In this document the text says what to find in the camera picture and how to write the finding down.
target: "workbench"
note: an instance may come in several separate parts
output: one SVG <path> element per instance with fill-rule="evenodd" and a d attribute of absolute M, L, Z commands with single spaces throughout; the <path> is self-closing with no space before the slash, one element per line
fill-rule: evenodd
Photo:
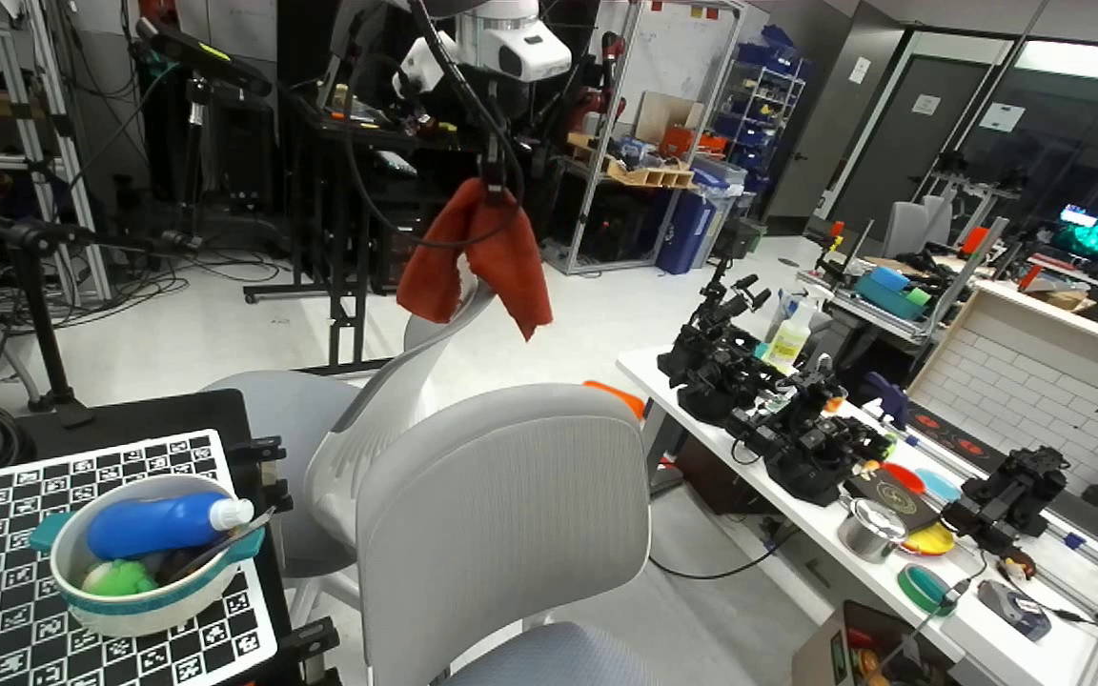
<path fill-rule="evenodd" d="M 730 462 L 730 435 L 709 424 L 699 424 L 691 412 L 680 409 L 675 388 L 667 388 L 667 379 L 654 368 L 654 353 L 638 352 L 616 357 L 616 368 L 638 380 L 641 393 L 653 398 L 653 403 L 662 412 L 662 427 L 682 427 L 692 435 L 715 462 L 724 462 L 741 480 L 748 480 L 765 502 L 775 502 L 802 534 L 808 534 L 823 553 L 832 553 L 864 591 L 872 591 L 891 612 L 911 620 L 936 650 L 945 650 L 952 662 L 969 662 L 981 676 L 990 676 L 996 682 L 1010 686 L 1080 686 L 1098 682 L 1098 628 L 1090 625 L 1067 625 L 1052 620 L 1052 634 L 1037 643 L 1013 634 L 1006 620 L 999 620 L 985 601 L 974 601 L 973 591 L 957 601 L 950 619 L 925 619 L 917 606 L 906 601 L 906 595 L 897 587 L 897 570 L 905 563 L 922 563 L 936 570 L 945 584 L 960 579 L 996 579 L 996 570 L 981 570 L 981 553 L 973 553 L 969 540 L 957 545 L 957 553 L 930 559 L 930 558 L 906 558 L 891 553 L 879 563 L 864 563 L 838 540 L 838 521 L 846 517 L 841 502 L 816 508 L 791 499 L 777 480 L 770 480 L 762 462 Z M 936 462 L 936 445 L 925 438 L 913 438 L 913 445 L 897 441 L 887 462 L 898 462 L 906 470 L 933 470 L 950 484 L 960 484 L 963 474 L 952 470 L 952 462 Z M 1098 610 L 1098 563 L 1058 545 L 1052 534 L 1023 540 L 1023 548 L 1041 563 L 1052 579 L 1030 579 L 1023 584 L 1025 595 L 1032 595 L 1043 606 L 1065 606 L 1086 619 L 1086 606 Z M 808 619 L 832 612 L 832 606 L 816 606 L 821 595 L 808 595 L 802 579 L 786 579 L 780 570 L 775 584 L 791 595 L 795 601 L 808 601 Z"/>

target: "gray floor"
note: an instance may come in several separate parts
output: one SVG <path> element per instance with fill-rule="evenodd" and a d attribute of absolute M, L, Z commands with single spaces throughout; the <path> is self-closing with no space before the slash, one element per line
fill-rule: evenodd
<path fill-rule="evenodd" d="M 762 273 L 762 286 L 789 291 L 791 264 L 808 259 L 816 259 L 816 250 L 802 239 L 762 239 L 750 259 L 730 267 L 730 278 L 753 269 Z M 667 352 L 709 278 L 709 269 L 610 269 L 592 278 L 546 273 L 551 292 L 551 328 L 522 343 L 504 309 L 485 313 L 452 341 L 429 374 L 424 398 L 429 409 L 518 380 L 598 379 L 630 386 L 612 357 L 626 352 Z M 239 278 L 263 281 L 269 278 L 267 267 L 187 267 L 178 278 L 187 278 L 187 291 L 61 330 L 70 379 L 82 403 L 195 393 L 239 368 L 293 368 L 323 362 L 323 297 L 244 305 Z M 744 315 L 741 323 L 762 330 L 770 309 Z M 403 313 L 394 297 L 375 297 L 364 315 L 364 352 L 394 353 L 399 348 L 399 328 Z M 15 341 L 11 352 L 19 352 L 42 380 L 35 343 Z M 19 412 L 23 403 L 26 398 L 4 366 L 0 409 Z M 748 559 L 748 553 L 741 553 L 685 493 L 654 502 L 654 558 L 682 570 L 722 570 Z M 344 648 L 333 662 L 344 668 L 347 682 L 363 682 L 357 619 L 336 606 L 323 610 L 333 610 L 344 634 Z M 606 625 L 648 659 L 662 686 L 789 682 L 789 657 L 811 628 L 811 620 L 780 598 L 762 570 L 709 584 L 667 579 L 662 570 L 643 569 L 630 587 L 568 606 L 563 619 Z"/>

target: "storage box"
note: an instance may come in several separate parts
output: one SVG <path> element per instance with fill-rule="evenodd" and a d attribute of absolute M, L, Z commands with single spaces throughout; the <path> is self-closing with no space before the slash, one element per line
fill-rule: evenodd
<path fill-rule="evenodd" d="M 905 619 L 841 601 L 805 648 L 791 650 L 791 686 L 950 686 L 950 668 Z"/>

